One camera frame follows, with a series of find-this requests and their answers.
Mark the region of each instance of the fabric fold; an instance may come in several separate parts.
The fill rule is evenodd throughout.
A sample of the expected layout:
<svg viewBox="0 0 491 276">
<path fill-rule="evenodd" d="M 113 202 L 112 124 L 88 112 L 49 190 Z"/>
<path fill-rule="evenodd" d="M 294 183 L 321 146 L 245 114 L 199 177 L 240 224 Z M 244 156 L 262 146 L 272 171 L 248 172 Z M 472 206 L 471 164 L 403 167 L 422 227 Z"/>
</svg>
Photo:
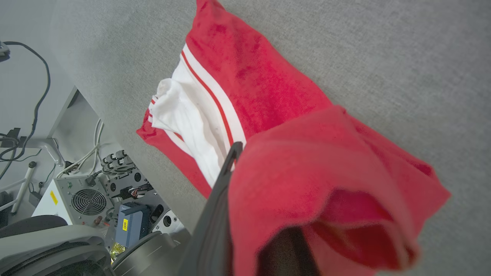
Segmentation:
<svg viewBox="0 0 491 276">
<path fill-rule="evenodd" d="M 254 275 L 261 249 L 292 226 L 324 275 L 412 267 L 423 222 L 450 195 L 427 168 L 339 106 L 257 134 L 229 189 L 237 275 Z"/>
<path fill-rule="evenodd" d="M 193 103 L 181 83 L 173 79 L 159 83 L 156 97 L 150 109 L 152 127 L 179 134 L 206 181 L 213 187 L 223 163 L 223 155 L 217 152 L 218 143 L 206 116 Z"/>
</svg>

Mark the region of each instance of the white floor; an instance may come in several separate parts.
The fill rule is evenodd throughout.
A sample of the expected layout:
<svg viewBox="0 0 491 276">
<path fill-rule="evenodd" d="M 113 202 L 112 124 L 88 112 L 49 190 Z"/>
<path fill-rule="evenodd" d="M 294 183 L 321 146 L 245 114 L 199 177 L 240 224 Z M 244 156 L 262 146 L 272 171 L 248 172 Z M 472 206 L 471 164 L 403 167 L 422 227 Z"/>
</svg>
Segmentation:
<svg viewBox="0 0 491 276">
<path fill-rule="evenodd" d="M 64 160 L 75 162 L 93 148 L 94 129 L 98 119 L 99 117 L 90 107 L 88 102 L 82 95 L 79 95 L 76 102 L 62 115 L 59 125 L 53 134 L 53 138 L 58 141 L 59 150 Z M 115 141 L 114 136 L 111 134 L 108 126 L 104 126 L 104 129 L 102 130 L 100 143 L 101 158 L 122 149 L 121 146 Z M 29 149 L 24 154 L 24 157 L 36 154 L 37 151 L 38 149 Z M 34 190 L 36 192 L 39 191 L 38 183 L 41 181 L 46 181 L 48 174 L 54 166 L 53 159 L 47 152 L 44 151 L 41 151 L 38 156 L 31 157 L 26 161 L 14 162 L 8 173 L 1 180 L 0 188 L 1 186 L 6 186 L 9 183 L 22 179 L 26 173 L 27 164 L 30 161 L 37 162 L 36 170 L 34 171 L 32 177 L 32 183 L 34 185 Z M 92 169 L 93 162 L 94 159 L 93 156 L 91 156 L 91 158 L 89 158 L 83 164 L 80 171 L 76 175 L 88 175 Z M 51 179 L 61 170 L 61 167 L 55 166 L 55 171 L 49 176 L 46 186 L 41 189 L 41 194 L 44 193 L 44 190 L 50 183 Z M 101 166 L 100 164 L 97 164 L 95 171 L 99 170 L 101 170 Z M 18 188 L 12 189 L 10 192 L 16 196 L 17 191 Z M 35 208 L 29 203 L 28 196 L 29 192 L 27 191 L 17 214 L 9 219 L 9 223 L 28 218 L 32 215 Z"/>
</svg>

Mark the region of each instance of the red towel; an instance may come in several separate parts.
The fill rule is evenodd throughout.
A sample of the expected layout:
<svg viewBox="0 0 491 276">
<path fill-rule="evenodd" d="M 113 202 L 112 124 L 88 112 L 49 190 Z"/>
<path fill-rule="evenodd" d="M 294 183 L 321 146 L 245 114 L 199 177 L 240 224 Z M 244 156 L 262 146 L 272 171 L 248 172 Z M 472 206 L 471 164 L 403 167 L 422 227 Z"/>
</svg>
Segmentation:
<svg viewBox="0 0 491 276">
<path fill-rule="evenodd" d="M 339 106 L 248 141 L 229 189 L 234 271 L 286 227 L 301 226 L 323 275 L 415 264 L 417 234 L 448 199 L 431 166 Z"/>
<path fill-rule="evenodd" d="M 218 145 L 246 143 L 229 193 L 236 275 L 254 275 L 260 249 L 292 225 L 302 225 L 325 275 L 415 263 L 417 234 L 449 197 L 429 165 L 333 106 L 216 0 L 197 0 L 178 69 L 168 83 L 182 87 L 179 95 L 187 93 L 201 116 L 219 126 L 216 132 L 223 129 Z M 210 183 L 186 147 L 195 141 L 182 128 L 151 122 L 165 119 L 152 112 L 172 106 L 159 103 L 165 93 L 154 96 L 137 132 L 208 197 Z M 209 101 L 196 101 L 197 95 Z"/>
</svg>

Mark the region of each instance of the metal rod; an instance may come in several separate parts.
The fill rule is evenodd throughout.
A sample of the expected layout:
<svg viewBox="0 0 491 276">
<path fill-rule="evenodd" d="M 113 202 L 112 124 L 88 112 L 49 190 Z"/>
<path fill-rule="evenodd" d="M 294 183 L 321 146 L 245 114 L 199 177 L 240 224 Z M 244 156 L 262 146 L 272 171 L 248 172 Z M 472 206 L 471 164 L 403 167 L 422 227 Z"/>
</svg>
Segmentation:
<svg viewBox="0 0 491 276">
<path fill-rule="evenodd" d="M 24 182 L 25 180 L 26 180 L 26 179 L 25 179 L 25 178 L 23 178 L 23 179 L 21 179 L 21 180 L 19 180 L 19 181 L 16 181 L 16 182 L 14 182 L 14 183 L 12 183 L 12 184 L 8 185 L 7 187 L 2 188 L 2 192 L 3 192 L 3 191 L 6 191 L 6 190 L 8 190 L 8 189 L 10 189 L 10 188 L 11 188 L 11 187 L 13 187 L 13 186 L 17 186 L 17 185 L 19 185 L 20 183 Z"/>
<path fill-rule="evenodd" d="M 26 193 L 27 186 L 29 185 L 29 182 L 30 182 L 30 179 L 32 177 L 32 173 L 34 173 L 35 167 L 36 167 L 36 162 L 29 163 L 29 168 L 27 169 L 26 177 L 24 178 L 25 181 L 22 183 L 22 186 L 19 190 L 19 193 L 17 194 L 17 198 L 15 200 L 14 207 L 12 207 L 11 213 L 13 213 L 13 214 L 17 213 L 17 209 L 19 208 L 19 205 L 21 204 L 22 198 L 24 197 L 24 194 Z"/>
<path fill-rule="evenodd" d="M 1 206 L 1 207 L 0 207 L 0 211 L 3 211 L 3 210 L 5 210 L 5 209 L 7 209 L 8 207 L 10 207 L 10 206 L 14 205 L 14 203 L 15 203 L 16 201 L 17 201 L 17 199 L 14 199 L 13 201 L 11 201 L 11 202 L 9 202 L 9 203 L 7 203 L 7 204 L 5 204 L 5 205 Z"/>
<path fill-rule="evenodd" d="M 56 147 L 53 139 L 30 139 L 27 141 L 26 148 L 40 148 L 47 151 L 58 166 L 64 166 L 64 161 L 60 151 Z"/>
</svg>

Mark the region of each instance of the yellow label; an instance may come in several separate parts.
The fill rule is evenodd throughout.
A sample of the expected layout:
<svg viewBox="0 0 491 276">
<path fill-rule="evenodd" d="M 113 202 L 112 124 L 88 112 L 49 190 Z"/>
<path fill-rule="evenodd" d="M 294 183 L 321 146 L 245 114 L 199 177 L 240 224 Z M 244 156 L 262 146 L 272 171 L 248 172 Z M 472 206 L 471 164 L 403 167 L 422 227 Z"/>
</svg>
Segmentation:
<svg viewBox="0 0 491 276">
<path fill-rule="evenodd" d="M 128 220 L 123 219 L 123 230 L 128 231 Z"/>
<path fill-rule="evenodd" d="M 50 195 L 51 195 L 51 198 L 53 199 L 53 202 L 55 203 L 55 205 L 57 205 L 58 204 L 58 199 L 56 199 L 56 196 L 55 196 L 54 192 L 51 191 Z"/>
</svg>

